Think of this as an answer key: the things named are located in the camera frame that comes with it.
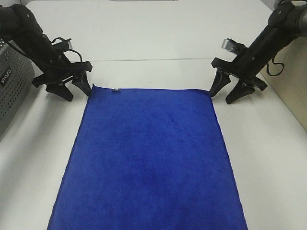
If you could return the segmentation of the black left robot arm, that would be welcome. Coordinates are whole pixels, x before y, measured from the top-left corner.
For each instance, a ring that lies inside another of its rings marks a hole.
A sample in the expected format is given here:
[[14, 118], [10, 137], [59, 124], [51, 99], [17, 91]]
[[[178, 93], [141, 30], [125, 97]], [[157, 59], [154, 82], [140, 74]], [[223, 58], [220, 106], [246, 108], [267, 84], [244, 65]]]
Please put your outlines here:
[[66, 52], [74, 51], [71, 40], [62, 37], [50, 40], [26, 6], [1, 6], [0, 37], [12, 49], [33, 61], [42, 71], [42, 74], [32, 81], [35, 87], [45, 85], [47, 92], [70, 102], [73, 95], [65, 84], [71, 82], [85, 95], [91, 96], [92, 89], [87, 73], [92, 71], [92, 64], [82, 59], [71, 62], [65, 56]]

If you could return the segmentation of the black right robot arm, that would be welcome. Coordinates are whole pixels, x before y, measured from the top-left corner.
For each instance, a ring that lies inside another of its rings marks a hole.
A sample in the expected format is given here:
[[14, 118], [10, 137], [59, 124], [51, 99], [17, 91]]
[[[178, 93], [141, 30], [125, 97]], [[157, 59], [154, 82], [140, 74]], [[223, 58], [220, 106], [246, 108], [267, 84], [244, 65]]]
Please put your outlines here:
[[256, 75], [268, 67], [269, 62], [274, 62], [280, 50], [306, 35], [307, 5], [295, 5], [292, 0], [278, 0], [267, 26], [249, 47], [230, 38], [223, 41], [222, 47], [236, 57], [232, 62], [217, 57], [212, 61], [216, 75], [209, 90], [210, 96], [214, 97], [229, 84], [231, 75], [238, 78], [238, 83], [225, 99], [228, 104], [253, 94], [255, 88], [265, 90], [267, 84]]

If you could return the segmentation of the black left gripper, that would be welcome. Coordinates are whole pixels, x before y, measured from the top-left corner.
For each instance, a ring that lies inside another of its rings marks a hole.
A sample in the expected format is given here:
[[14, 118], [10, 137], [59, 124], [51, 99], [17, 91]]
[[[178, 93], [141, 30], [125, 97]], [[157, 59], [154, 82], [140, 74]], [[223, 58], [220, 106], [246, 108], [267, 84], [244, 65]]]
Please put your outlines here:
[[45, 84], [47, 85], [47, 92], [55, 94], [66, 101], [72, 101], [73, 95], [65, 86], [67, 82], [71, 81], [85, 95], [92, 95], [92, 89], [87, 79], [87, 72], [91, 72], [93, 69], [89, 61], [70, 62], [64, 56], [61, 56], [57, 63], [47, 63], [37, 58], [33, 58], [32, 61], [43, 72], [42, 75], [33, 79], [32, 84], [35, 87]]

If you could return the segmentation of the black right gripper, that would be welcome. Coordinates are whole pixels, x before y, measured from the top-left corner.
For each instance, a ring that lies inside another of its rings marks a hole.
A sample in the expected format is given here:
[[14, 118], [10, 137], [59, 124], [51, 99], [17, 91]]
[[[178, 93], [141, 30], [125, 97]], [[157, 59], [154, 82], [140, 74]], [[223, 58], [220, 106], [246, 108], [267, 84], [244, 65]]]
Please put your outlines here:
[[216, 69], [216, 74], [209, 95], [214, 97], [224, 86], [229, 84], [231, 82], [230, 75], [241, 81], [238, 81], [234, 89], [227, 95], [225, 99], [227, 104], [232, 104], [244, 96], [253, 94], [254, 87], [263, 91], [267, 84], [257, 78], [257, 74], [267, 63], [268, 59], [265, 56], [256, 56], [250, 51], [240, 52], [231, 62], [214, 58], [211, 65]]

